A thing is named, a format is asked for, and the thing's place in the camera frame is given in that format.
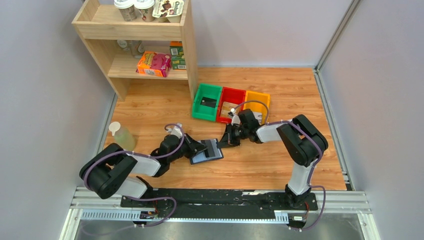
green box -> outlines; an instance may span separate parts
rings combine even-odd
[[[171,41],[169,45],[169,52],[172,56],[184,55],[183,42],[182,41]]]
[[[184,55],[172,56],[171,57],[172,69],[176,70],[185,70],[186,69],[186,59]]]
[[[196,119],[215,122],[222,91],[222,86],[200,83],[196,97],[194,98],[191,116]],[[206,105],[205,102],[202,102],[202,100],[215,100],[216,103],[214,104],[214,107],[212,107],[210,105]]]

green bin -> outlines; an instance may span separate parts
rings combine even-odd
[[[222,91],[222,86],[200,83],[193,102],[193,118],[215,122]]]

wall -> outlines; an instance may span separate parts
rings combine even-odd
[[[363,0],[321,72],[350,176],[384,240],[423,237],[423,9]]]
[[[191,1],[199,65],[236,67],[315,66],[351,3]]]
[[[80,0],[0,9],[0,239],[58,239],[113,92],[71,21]]]

plastic bin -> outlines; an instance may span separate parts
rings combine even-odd
[[[245,101],[246,91],[240,89],[234,89],[230,87],[223,87],[221,98],[219,99],[218,111],[216,112],[216,121],[220,123],[231,123],[231,118],[229,116],[221,116],[221,110],[223,107],[223,103],[232,103],[235,105],[239,105]],[[244,105],[238,108],[239,111],[244,109]]]
[[[222,86],[200,83],[194,98],[191,116],[214,122],[217,118],[222,90]]]
[[[255,92],[255,91],[246,91],[245,101],[257,100],[261,101],[270,108],[271,95],[267,93]],[[250,109],[252,112],[262,113],[262,124],[265,123],[265,116],[267,115],[267,109],[260,103],[249,102],[244,105],[244,109]]]

barcode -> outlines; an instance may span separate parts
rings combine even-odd
[[[144,73],[147,75],[155,75],[155,71],[151,69],[144,69]]]

